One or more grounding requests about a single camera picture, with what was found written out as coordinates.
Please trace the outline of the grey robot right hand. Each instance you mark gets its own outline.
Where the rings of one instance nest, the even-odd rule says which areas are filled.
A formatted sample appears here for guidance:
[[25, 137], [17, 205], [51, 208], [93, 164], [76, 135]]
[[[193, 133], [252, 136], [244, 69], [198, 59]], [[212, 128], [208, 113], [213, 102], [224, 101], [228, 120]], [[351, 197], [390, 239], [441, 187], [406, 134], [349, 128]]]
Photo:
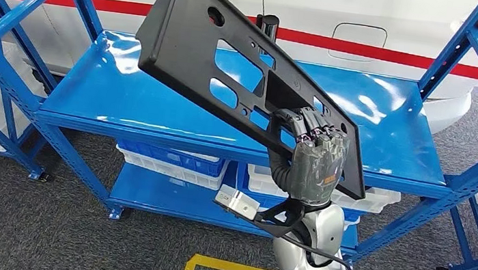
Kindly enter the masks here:
[[328, 204], [346, 164], [349, 137], [311, 107], [276, 110], [266, 130], [279, 140], [283, 125], [290, 128], [296, 146], [290, 160], [267, 150], [275, 184], [307, 206]]

